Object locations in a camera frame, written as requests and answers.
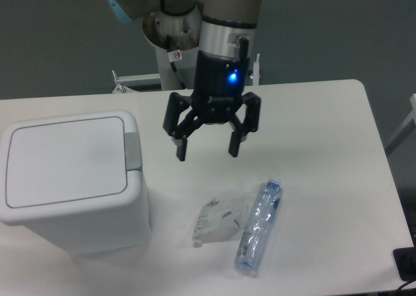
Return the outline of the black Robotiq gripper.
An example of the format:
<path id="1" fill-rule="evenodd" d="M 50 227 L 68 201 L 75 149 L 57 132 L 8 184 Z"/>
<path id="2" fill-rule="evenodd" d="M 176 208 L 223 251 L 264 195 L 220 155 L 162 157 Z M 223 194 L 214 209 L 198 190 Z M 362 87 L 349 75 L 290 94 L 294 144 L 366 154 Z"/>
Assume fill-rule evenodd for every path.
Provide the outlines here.
<path id="1" fill-rule="evenodd" d="M 230 122 L 233 127 L 229 154 L 238 156 L 240 143 L 259 127 L 261 98 L 243 93 L 250 59 L 221 59 L 198 52 L 194 92 L 183 96 L 172 92 L 168 99 L 163 129 L 176 146 L 176 156 L 185 160 L 190 135 L 203 124 Z"/>

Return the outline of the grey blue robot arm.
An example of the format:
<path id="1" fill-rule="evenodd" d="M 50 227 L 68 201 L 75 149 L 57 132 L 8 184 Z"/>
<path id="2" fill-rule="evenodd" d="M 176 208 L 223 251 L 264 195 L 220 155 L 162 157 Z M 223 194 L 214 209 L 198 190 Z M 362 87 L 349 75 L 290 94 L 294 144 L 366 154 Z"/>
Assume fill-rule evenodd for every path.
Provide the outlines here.
<path id="1" fill-rule="evenodd" d="M 119 21 L 141 19 L 154 47 L 163 90 L 170 92 L 163 128 L 185 159 L 200 126 L 230 124 L 237 156 L 259 125 L 261 99 L 245 82 L 262 0 L 107 0 Z"/>

